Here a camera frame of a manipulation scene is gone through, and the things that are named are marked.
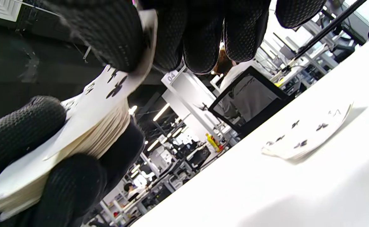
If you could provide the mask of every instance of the person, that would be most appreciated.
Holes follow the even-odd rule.
[[[236,64],[227,57],[225,49],[221,49],[218,63],[214,67],[215,72],[222,73],[225,76],[220,85],[221,92],[250,66],[259,72],[264,72],[254,60]],[[277,96],[252,75],[245,76],[222,99],[223,115],[228,118],[235,118],[240,114],[247,122],[266,108],[275,98]]]
[[[140,193],[143,190],[142,187],[135,187],[132,183],[124,185],[124,191],[128,192],[127,198],[130,200],[135,194]]]
[[[124,72],[136,69],[147,39],[131,1],[42,3],[61,15],[71,35],[91,46],[105,63]],[[324,4],[323,0],[277,0],[276,17],[283,27],[297,27],[310,20]],[[154,68],[169,72],[184,63],[194,73],[208,73],[216,65],[221,37],[231,60],[249,61],[264,37],[269,5],[270,0],[140,0],[139,8],[158,11]],[[57,99],[41,96],[1,118],[0,173],[55,135],[65,123],[63,111]],[[118,184],[138,158],[143,140],[131,118],[125,132],[100,159],[76,154],[61,161],[50,171],[39,203],[0,226],[81,226],[85,215]]]

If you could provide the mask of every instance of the ceiling light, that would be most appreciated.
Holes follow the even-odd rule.
[[[134,114],[134,112],[135,112],[135,110],[138,108],[138,106],[133,106],[133,107],[131,107],[129,110],[128,110],[128,114],[129,115],[133,115]]]
[[[155,140],[155,142],[148,148],[148,151],[150,151],[158,142],[158,140]]]
[[[169,103],[164,105],[164,107],[159,111],[159,113],[154,117],[154,121],[158,120],[158,118],[160,117],[160,115],[163,114],[163,112],[169,107]]]
[[[131,175],[131,178],[135,177],[135,175],[138,174],[138,171],[135,171],[132,175]]]
[[[184,128],[182,129],[182,132],[186,131],[186,129],[187,129],[187,128],[188,128],[188,126],[184,127]]]
[[[173,137],[175,137],[177,134],[179,134],[179,132],[182,130],[182,128],[179,128],[174,134]]]
[[[131,173],[133,173],[134,171],[138,170],[138,168],[140,168],[140,165],[137,165],[132,171]]]

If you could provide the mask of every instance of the textured black glove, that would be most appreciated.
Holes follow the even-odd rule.
[[[52,97],[38,96],[0,119],[0,173],[54,135],[65,109]],[[144,137],[131,121],[99,159],[76,154],[49,174],[40,202],[0,223],[0,227],[79,227],[83,217],[110,192],[138,158]]]
[[[278,0],[279,23],[299,26],[326,0]],[[154,66],[176,69],[182,56],[194,73],[213,69],[221,38],[236,62],[251,60],[264,37],[271,0],[140,0],[143,9],[157,9],[158,38]],[[140,19],[131,0],[47,0],[72,30],[113,67],[130,72],[144,49]]]

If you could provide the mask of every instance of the finger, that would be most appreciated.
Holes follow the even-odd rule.
[[[141,0],[143,9],[158,11],[154,67],[162,72],[177,69],[183,56],[182,37],[187,23],[186,0]]]
[[[36,96],[23,108],[0,119],[0,173],[47,141],[64,125],[65,109],[49,96]]]
[[[123,178],[128,168],[138,159],[144,149],[144,135],[133,119],[124,133],[99,159],[107,172],[107,195]]]
[[[73,33],[120,71],[133,71],[145,49],[137,9],[127,0],[48,0]]]
[[[101,201],[105,185],[96,158],[76,154],[61,161],[49,174],[32,226],[69,227]]]
[[[187,28],[184,32],[184,61],[194,73],[207,73],[218,60],[223,0],[189,0]]]
[[[312,19],[326,0],[278,0],[275,13],[282,27],[294,28]]]
[[[256,55],[267,28],[269,5],[269,0],[228,1],[224,41],[231,60],[244,62]]]

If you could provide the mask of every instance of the deck of cards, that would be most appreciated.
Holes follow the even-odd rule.
[[[319,112],[304,113],[285,130],[266,141],[261,152],[289,161],[300,161],[326,142],[344,123],[353,102],[339,102]]]
[[[150,42],[137,69],[125,73],[106,66],[80,95],[61,103],[67,111],[63,128],[0,174],[0,221],[36,204],[49,172],[60,161],[76,153],[100,158],[125,131],[130,122],[127,96],[149,74],[156,47],[156,12],[139,15]]]

